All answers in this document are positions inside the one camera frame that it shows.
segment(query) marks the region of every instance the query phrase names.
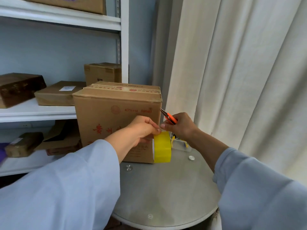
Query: person's left hand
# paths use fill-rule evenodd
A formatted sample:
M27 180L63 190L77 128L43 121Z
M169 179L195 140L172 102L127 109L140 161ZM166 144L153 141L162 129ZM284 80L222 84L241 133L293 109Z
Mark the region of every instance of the person's left hand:
M109 135L105 140L115 149L118 161L121 163L129 150L138 143L150 143L144 137L149 135L159 135L161 129L149 117L136 116L135 119L125 128Z

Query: clear plastic container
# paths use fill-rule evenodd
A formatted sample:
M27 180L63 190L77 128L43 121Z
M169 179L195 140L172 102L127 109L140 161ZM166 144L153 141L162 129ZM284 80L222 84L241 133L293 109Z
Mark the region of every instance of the clear plastic container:
M172 132L169 132L169 138L172 142L172 137L174 136L174 134ZM172 148L173 149L178 149L181 151L186 151L186 152L190 152L192 150L191 146L184 140L181 140L179 138L175 138L173 140L172 143Z

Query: yellow tape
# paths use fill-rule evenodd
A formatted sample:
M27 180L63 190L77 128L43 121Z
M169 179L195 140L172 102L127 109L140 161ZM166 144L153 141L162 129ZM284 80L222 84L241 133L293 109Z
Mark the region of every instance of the yellow tape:
M167 131L154 136L154 162L165 163L171 161L172 148Z

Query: white curtain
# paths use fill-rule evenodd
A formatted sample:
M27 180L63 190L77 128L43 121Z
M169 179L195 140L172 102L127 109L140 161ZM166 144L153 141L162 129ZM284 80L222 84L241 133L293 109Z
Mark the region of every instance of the white curtain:
M307 0L173 0L166 60L168 112L307 185Z

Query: orange and black tool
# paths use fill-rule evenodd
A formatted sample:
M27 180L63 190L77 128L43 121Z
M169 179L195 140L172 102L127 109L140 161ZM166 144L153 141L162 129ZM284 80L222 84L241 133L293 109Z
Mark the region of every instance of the orange and black tool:
M167 113L162 108L160 108L160 111L165 116L165 118L170 122L170 124L175 125L178 122L170 113Z

